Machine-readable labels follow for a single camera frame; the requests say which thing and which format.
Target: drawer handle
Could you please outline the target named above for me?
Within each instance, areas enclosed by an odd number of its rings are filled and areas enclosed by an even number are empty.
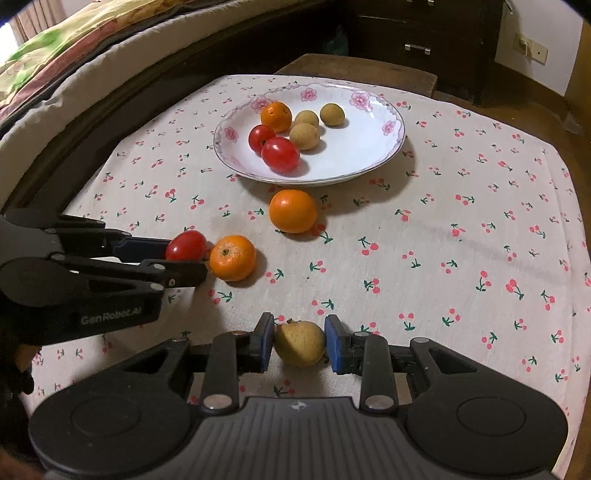
[[[404,44],[404,49],[410,51],[411,48],[416,48],[417,50],[422,50],[424,52],[425,55],[430,55],[431,54],[431,49],[427,48],[427,47],[422,47],[420,45],[413,45],[411,43],[405,43]]]

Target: wooden floor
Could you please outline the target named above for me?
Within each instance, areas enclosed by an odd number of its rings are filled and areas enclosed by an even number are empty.
[[[591,135],[564,130],[557,115],[529,101],[495,98],[479,108],[465,100],[436,92],[433,98],[453,102],[490,118],[516,127],[554,145],[569,168],[579,198],[587,239],[591,238]],[[565,480],[591,479],[591,395],[588,395],[574,454]]]

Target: red cherry tomato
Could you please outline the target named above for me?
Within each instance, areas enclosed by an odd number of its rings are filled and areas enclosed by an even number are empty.
[[[271,170],[286,173],[298,166],[300,151],[288,139],[275,137],[265,143],[261,157]]]
[[[275,131],[267,125],[257,125],[248,134],[248,145],[256,152],[257,155],[261,154],[261,150],[267,140],[275,138]]]
[[[176,237],[166,247],[166,260],[200,262],[207,253],[205,237],[196,230],[187,230]]]

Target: tangerine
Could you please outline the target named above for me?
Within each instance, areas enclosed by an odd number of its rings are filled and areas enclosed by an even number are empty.
[[[209,255],[209,268],[223,281],[244,280],[255,269],[255,264],[255,247],[242,235],[225,236]]]
[[[271,223],[286,233],[307,232],[317,216],[314,200],[301,190],[281,190],[269,205]]]
[[[261,112],[261,123],[271,127],[275,133],[284,132],[291,127],[291,110],[284,103],[273,102]]]

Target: cherry print tablecloth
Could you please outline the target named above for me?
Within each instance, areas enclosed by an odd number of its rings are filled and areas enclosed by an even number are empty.
[[[352,331],[379,333],[391,344],[428,336],[548,394],[569,421],[555,468],[564,475],[589,382],[591,268],[556,149],[450,103],[360,85],[397,106],[408,138],[379,170],[309,189],[318,224],[291,239],[268,219],[278,188],[224,167],[212,133],[247,99],[257,105],[268,89],[318,81],[223,77],[118,145],[67,213],[157,238],[193,228],[212,242],[240,233],[258,248],[256,273],[240,284],[210,275],[197,289],[169,289],[153,324],[43,348],[28,408],[172,336],[210,342],[220,332],[251,330],[265,311],[276,323],[319,325],[336,313]],[[247,134],[238,132],[238,141]],[[322,362],[285,366],[274,354],[268,373],[244,375],[240,385],[243,395],[357,399],[360,382]],[[190,401],[199,388],[197,378]]]

